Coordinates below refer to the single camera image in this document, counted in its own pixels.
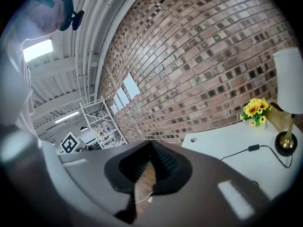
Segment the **ceiling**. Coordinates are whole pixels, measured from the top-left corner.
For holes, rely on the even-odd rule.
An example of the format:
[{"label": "ceiling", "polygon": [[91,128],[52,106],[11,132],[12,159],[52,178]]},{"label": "ceiling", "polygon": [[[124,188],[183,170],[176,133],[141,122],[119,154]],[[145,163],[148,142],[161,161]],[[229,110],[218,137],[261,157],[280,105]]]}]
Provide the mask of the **ceiling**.
[{"label": "ceiling", "polygon": [[[85,15],[77,31],[68,29],[33,41],[24,49],[46,39],[53,52],[28,62],[31,72],[31,116],[40,139],[52,142],[57,133],[84,120],[80,102],[97,98],[105,54],[116,28],[135,0],[73,0],[74,10]],[[73,112],[80,114],[56,124]]]}]

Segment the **light fixture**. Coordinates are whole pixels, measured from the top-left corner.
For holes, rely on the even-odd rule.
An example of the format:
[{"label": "light fixture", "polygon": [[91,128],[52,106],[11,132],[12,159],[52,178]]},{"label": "light fixture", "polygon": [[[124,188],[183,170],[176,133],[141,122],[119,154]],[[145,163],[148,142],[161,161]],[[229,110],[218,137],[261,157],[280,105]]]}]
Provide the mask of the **light fixture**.
[{"label": "light fixture", "polygon": [[25,62],[53,51],[52,40],[45,40],[23,50]]},{"label": "light fixture", "polygon": [[63,118],[61,118],[61,119],[58,119],[57,121],[55,121],[55,123],[60,123],[60,122],[66,120],[66,119],[68,119],[68,118],[70,118],[70,117],[73,117],[73,116],[77,115],[78,113],[79,113],[79,112],[77,111],[77,112],[74,112],[73,114],[67,115],[67,116],[65,116],[65,117],[63,117]]},{"label": "light fixture", "polygon": [[292,134],[294,117],[303,114],[303,60],[298,48],[288,48],[274,55],[278,84],[278,105],[291,113],[287,132],[280,132],[275,147],[282,156],[290,156],[297,147],[297,138]]},{"label": "light fixture", "polygon": [[87,129],[88,129],[88,127],[82,126],[81,129],[80,129],[80,131],[84,131],[84,130],[87,130]]}]

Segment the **white wire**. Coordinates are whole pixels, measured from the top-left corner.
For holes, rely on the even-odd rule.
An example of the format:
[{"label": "white wire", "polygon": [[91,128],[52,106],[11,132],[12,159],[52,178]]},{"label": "white wire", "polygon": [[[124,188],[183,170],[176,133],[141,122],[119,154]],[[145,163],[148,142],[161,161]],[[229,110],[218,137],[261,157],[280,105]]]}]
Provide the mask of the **white wire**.
[{"label": "white wire", "polygon": [[148,194],[147,197],[146,197],[145,199],[143,199],[143,200],[141,200],[141,201],[139,201],[139,202],[142,202],[142,201],[147,200],[147,198],[148,198],[152,193],[153,193],[153,192],[151,192],[150,194]]}]

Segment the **paper sign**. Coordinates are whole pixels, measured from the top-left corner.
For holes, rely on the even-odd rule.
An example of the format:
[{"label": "paper sign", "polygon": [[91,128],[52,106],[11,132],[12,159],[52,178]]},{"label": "paper sign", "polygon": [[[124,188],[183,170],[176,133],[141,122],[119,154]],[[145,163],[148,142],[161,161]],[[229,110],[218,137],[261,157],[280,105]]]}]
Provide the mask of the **paper sign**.
[{"label": "paper sign", "polygon": [[231,209],[241,220],[246,220],[255,214],[255,210],[244,196],[232,185],[231,181],[218,184],[218,188]]},{"label": "paper sign", "polygon": [[127,74],[123,83],[129,93],[129,96],[131,97],[131,99],[134,99],[135,97],[139,96],[139,94],[141,92],[130,73]]},{"label": "paper sign", "polygon": [[117,107],[116,107],[115,104],[111,105],[110,108],[112,109],[112,111],[114,112],[114,114],[116,114],[118,112],[118,109],[117,109]]},{"label": "paper sign", "polygon": [[118,93],[118,96],[121,99],[121,102],[124,105],[124,107],[127,106],[129,104],[129,100],[128,100],[125,92],[123,91],[123,89],[119,88],[117,93]]},{"label": "paper sign", "polygon": [[118,98],[117,93],[116,93],[115,96],[114,96],[114,101],[115,101],[115,103],[116,103],[116,105],[117,105],[119,111],[120,111],[121,109],[123,109],[122,103],[120,102],[120,99]]}]

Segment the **white lampshade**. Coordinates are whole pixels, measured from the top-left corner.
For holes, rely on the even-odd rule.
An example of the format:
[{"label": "white lampshade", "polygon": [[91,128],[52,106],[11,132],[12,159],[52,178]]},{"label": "white lampshade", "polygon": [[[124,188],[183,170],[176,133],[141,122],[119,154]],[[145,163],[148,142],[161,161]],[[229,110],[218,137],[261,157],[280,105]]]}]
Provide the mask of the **white lampshade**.
[{"label": "white lampshade", "polygon": [[278,82],[278,105],[291,114],[303,114],[303,60],[298,48],[273,55]]}]

